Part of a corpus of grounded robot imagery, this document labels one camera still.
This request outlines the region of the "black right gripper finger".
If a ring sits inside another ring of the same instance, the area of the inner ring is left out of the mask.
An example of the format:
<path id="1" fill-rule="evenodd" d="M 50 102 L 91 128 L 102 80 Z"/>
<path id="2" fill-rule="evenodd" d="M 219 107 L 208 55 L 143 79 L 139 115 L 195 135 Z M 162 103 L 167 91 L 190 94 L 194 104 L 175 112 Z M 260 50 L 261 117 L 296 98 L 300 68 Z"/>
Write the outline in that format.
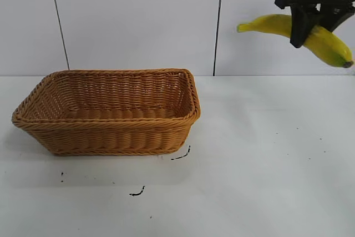
<path id="1" fill-rule="evenodd" d="M 300 48 L 311 30 L 319 23 L 320 12 L 316 6 L 291 6 L 292 28 L 290 43 Z"/>
<path id="2" fill-rule="evenodd" d="M 334 31 L 344 21 L 353 16 L 353 4 L 343 6 L 321 5 L 321 26 Z"/>

